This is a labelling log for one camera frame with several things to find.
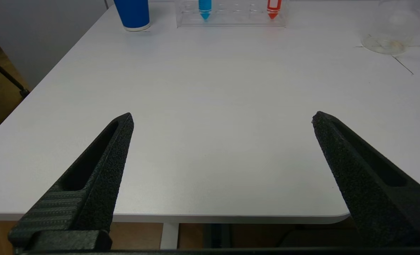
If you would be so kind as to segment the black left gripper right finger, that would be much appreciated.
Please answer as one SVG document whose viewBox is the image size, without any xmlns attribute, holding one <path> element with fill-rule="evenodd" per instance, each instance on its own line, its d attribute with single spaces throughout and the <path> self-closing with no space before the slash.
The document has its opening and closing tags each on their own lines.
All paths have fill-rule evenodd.
<svg viewBox="0 0 420 255">
<path fill-rule="evenodd" d="M 374 247 L 420 246 L 420 184 L 333 115 L 316 139 L 359 234 Z"/>
</svg>

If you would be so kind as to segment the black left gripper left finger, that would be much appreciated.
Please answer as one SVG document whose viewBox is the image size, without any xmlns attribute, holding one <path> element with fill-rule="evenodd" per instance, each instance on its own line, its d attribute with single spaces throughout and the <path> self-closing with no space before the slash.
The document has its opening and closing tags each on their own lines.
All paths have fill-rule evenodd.
<svg viewBox="0 0 420 255">
<path fill-rule="evenodd" d="M 110 250 L 113 213 L 134 130 L 114 118 L 8 234 L 15 253 Z"/>
</svg>

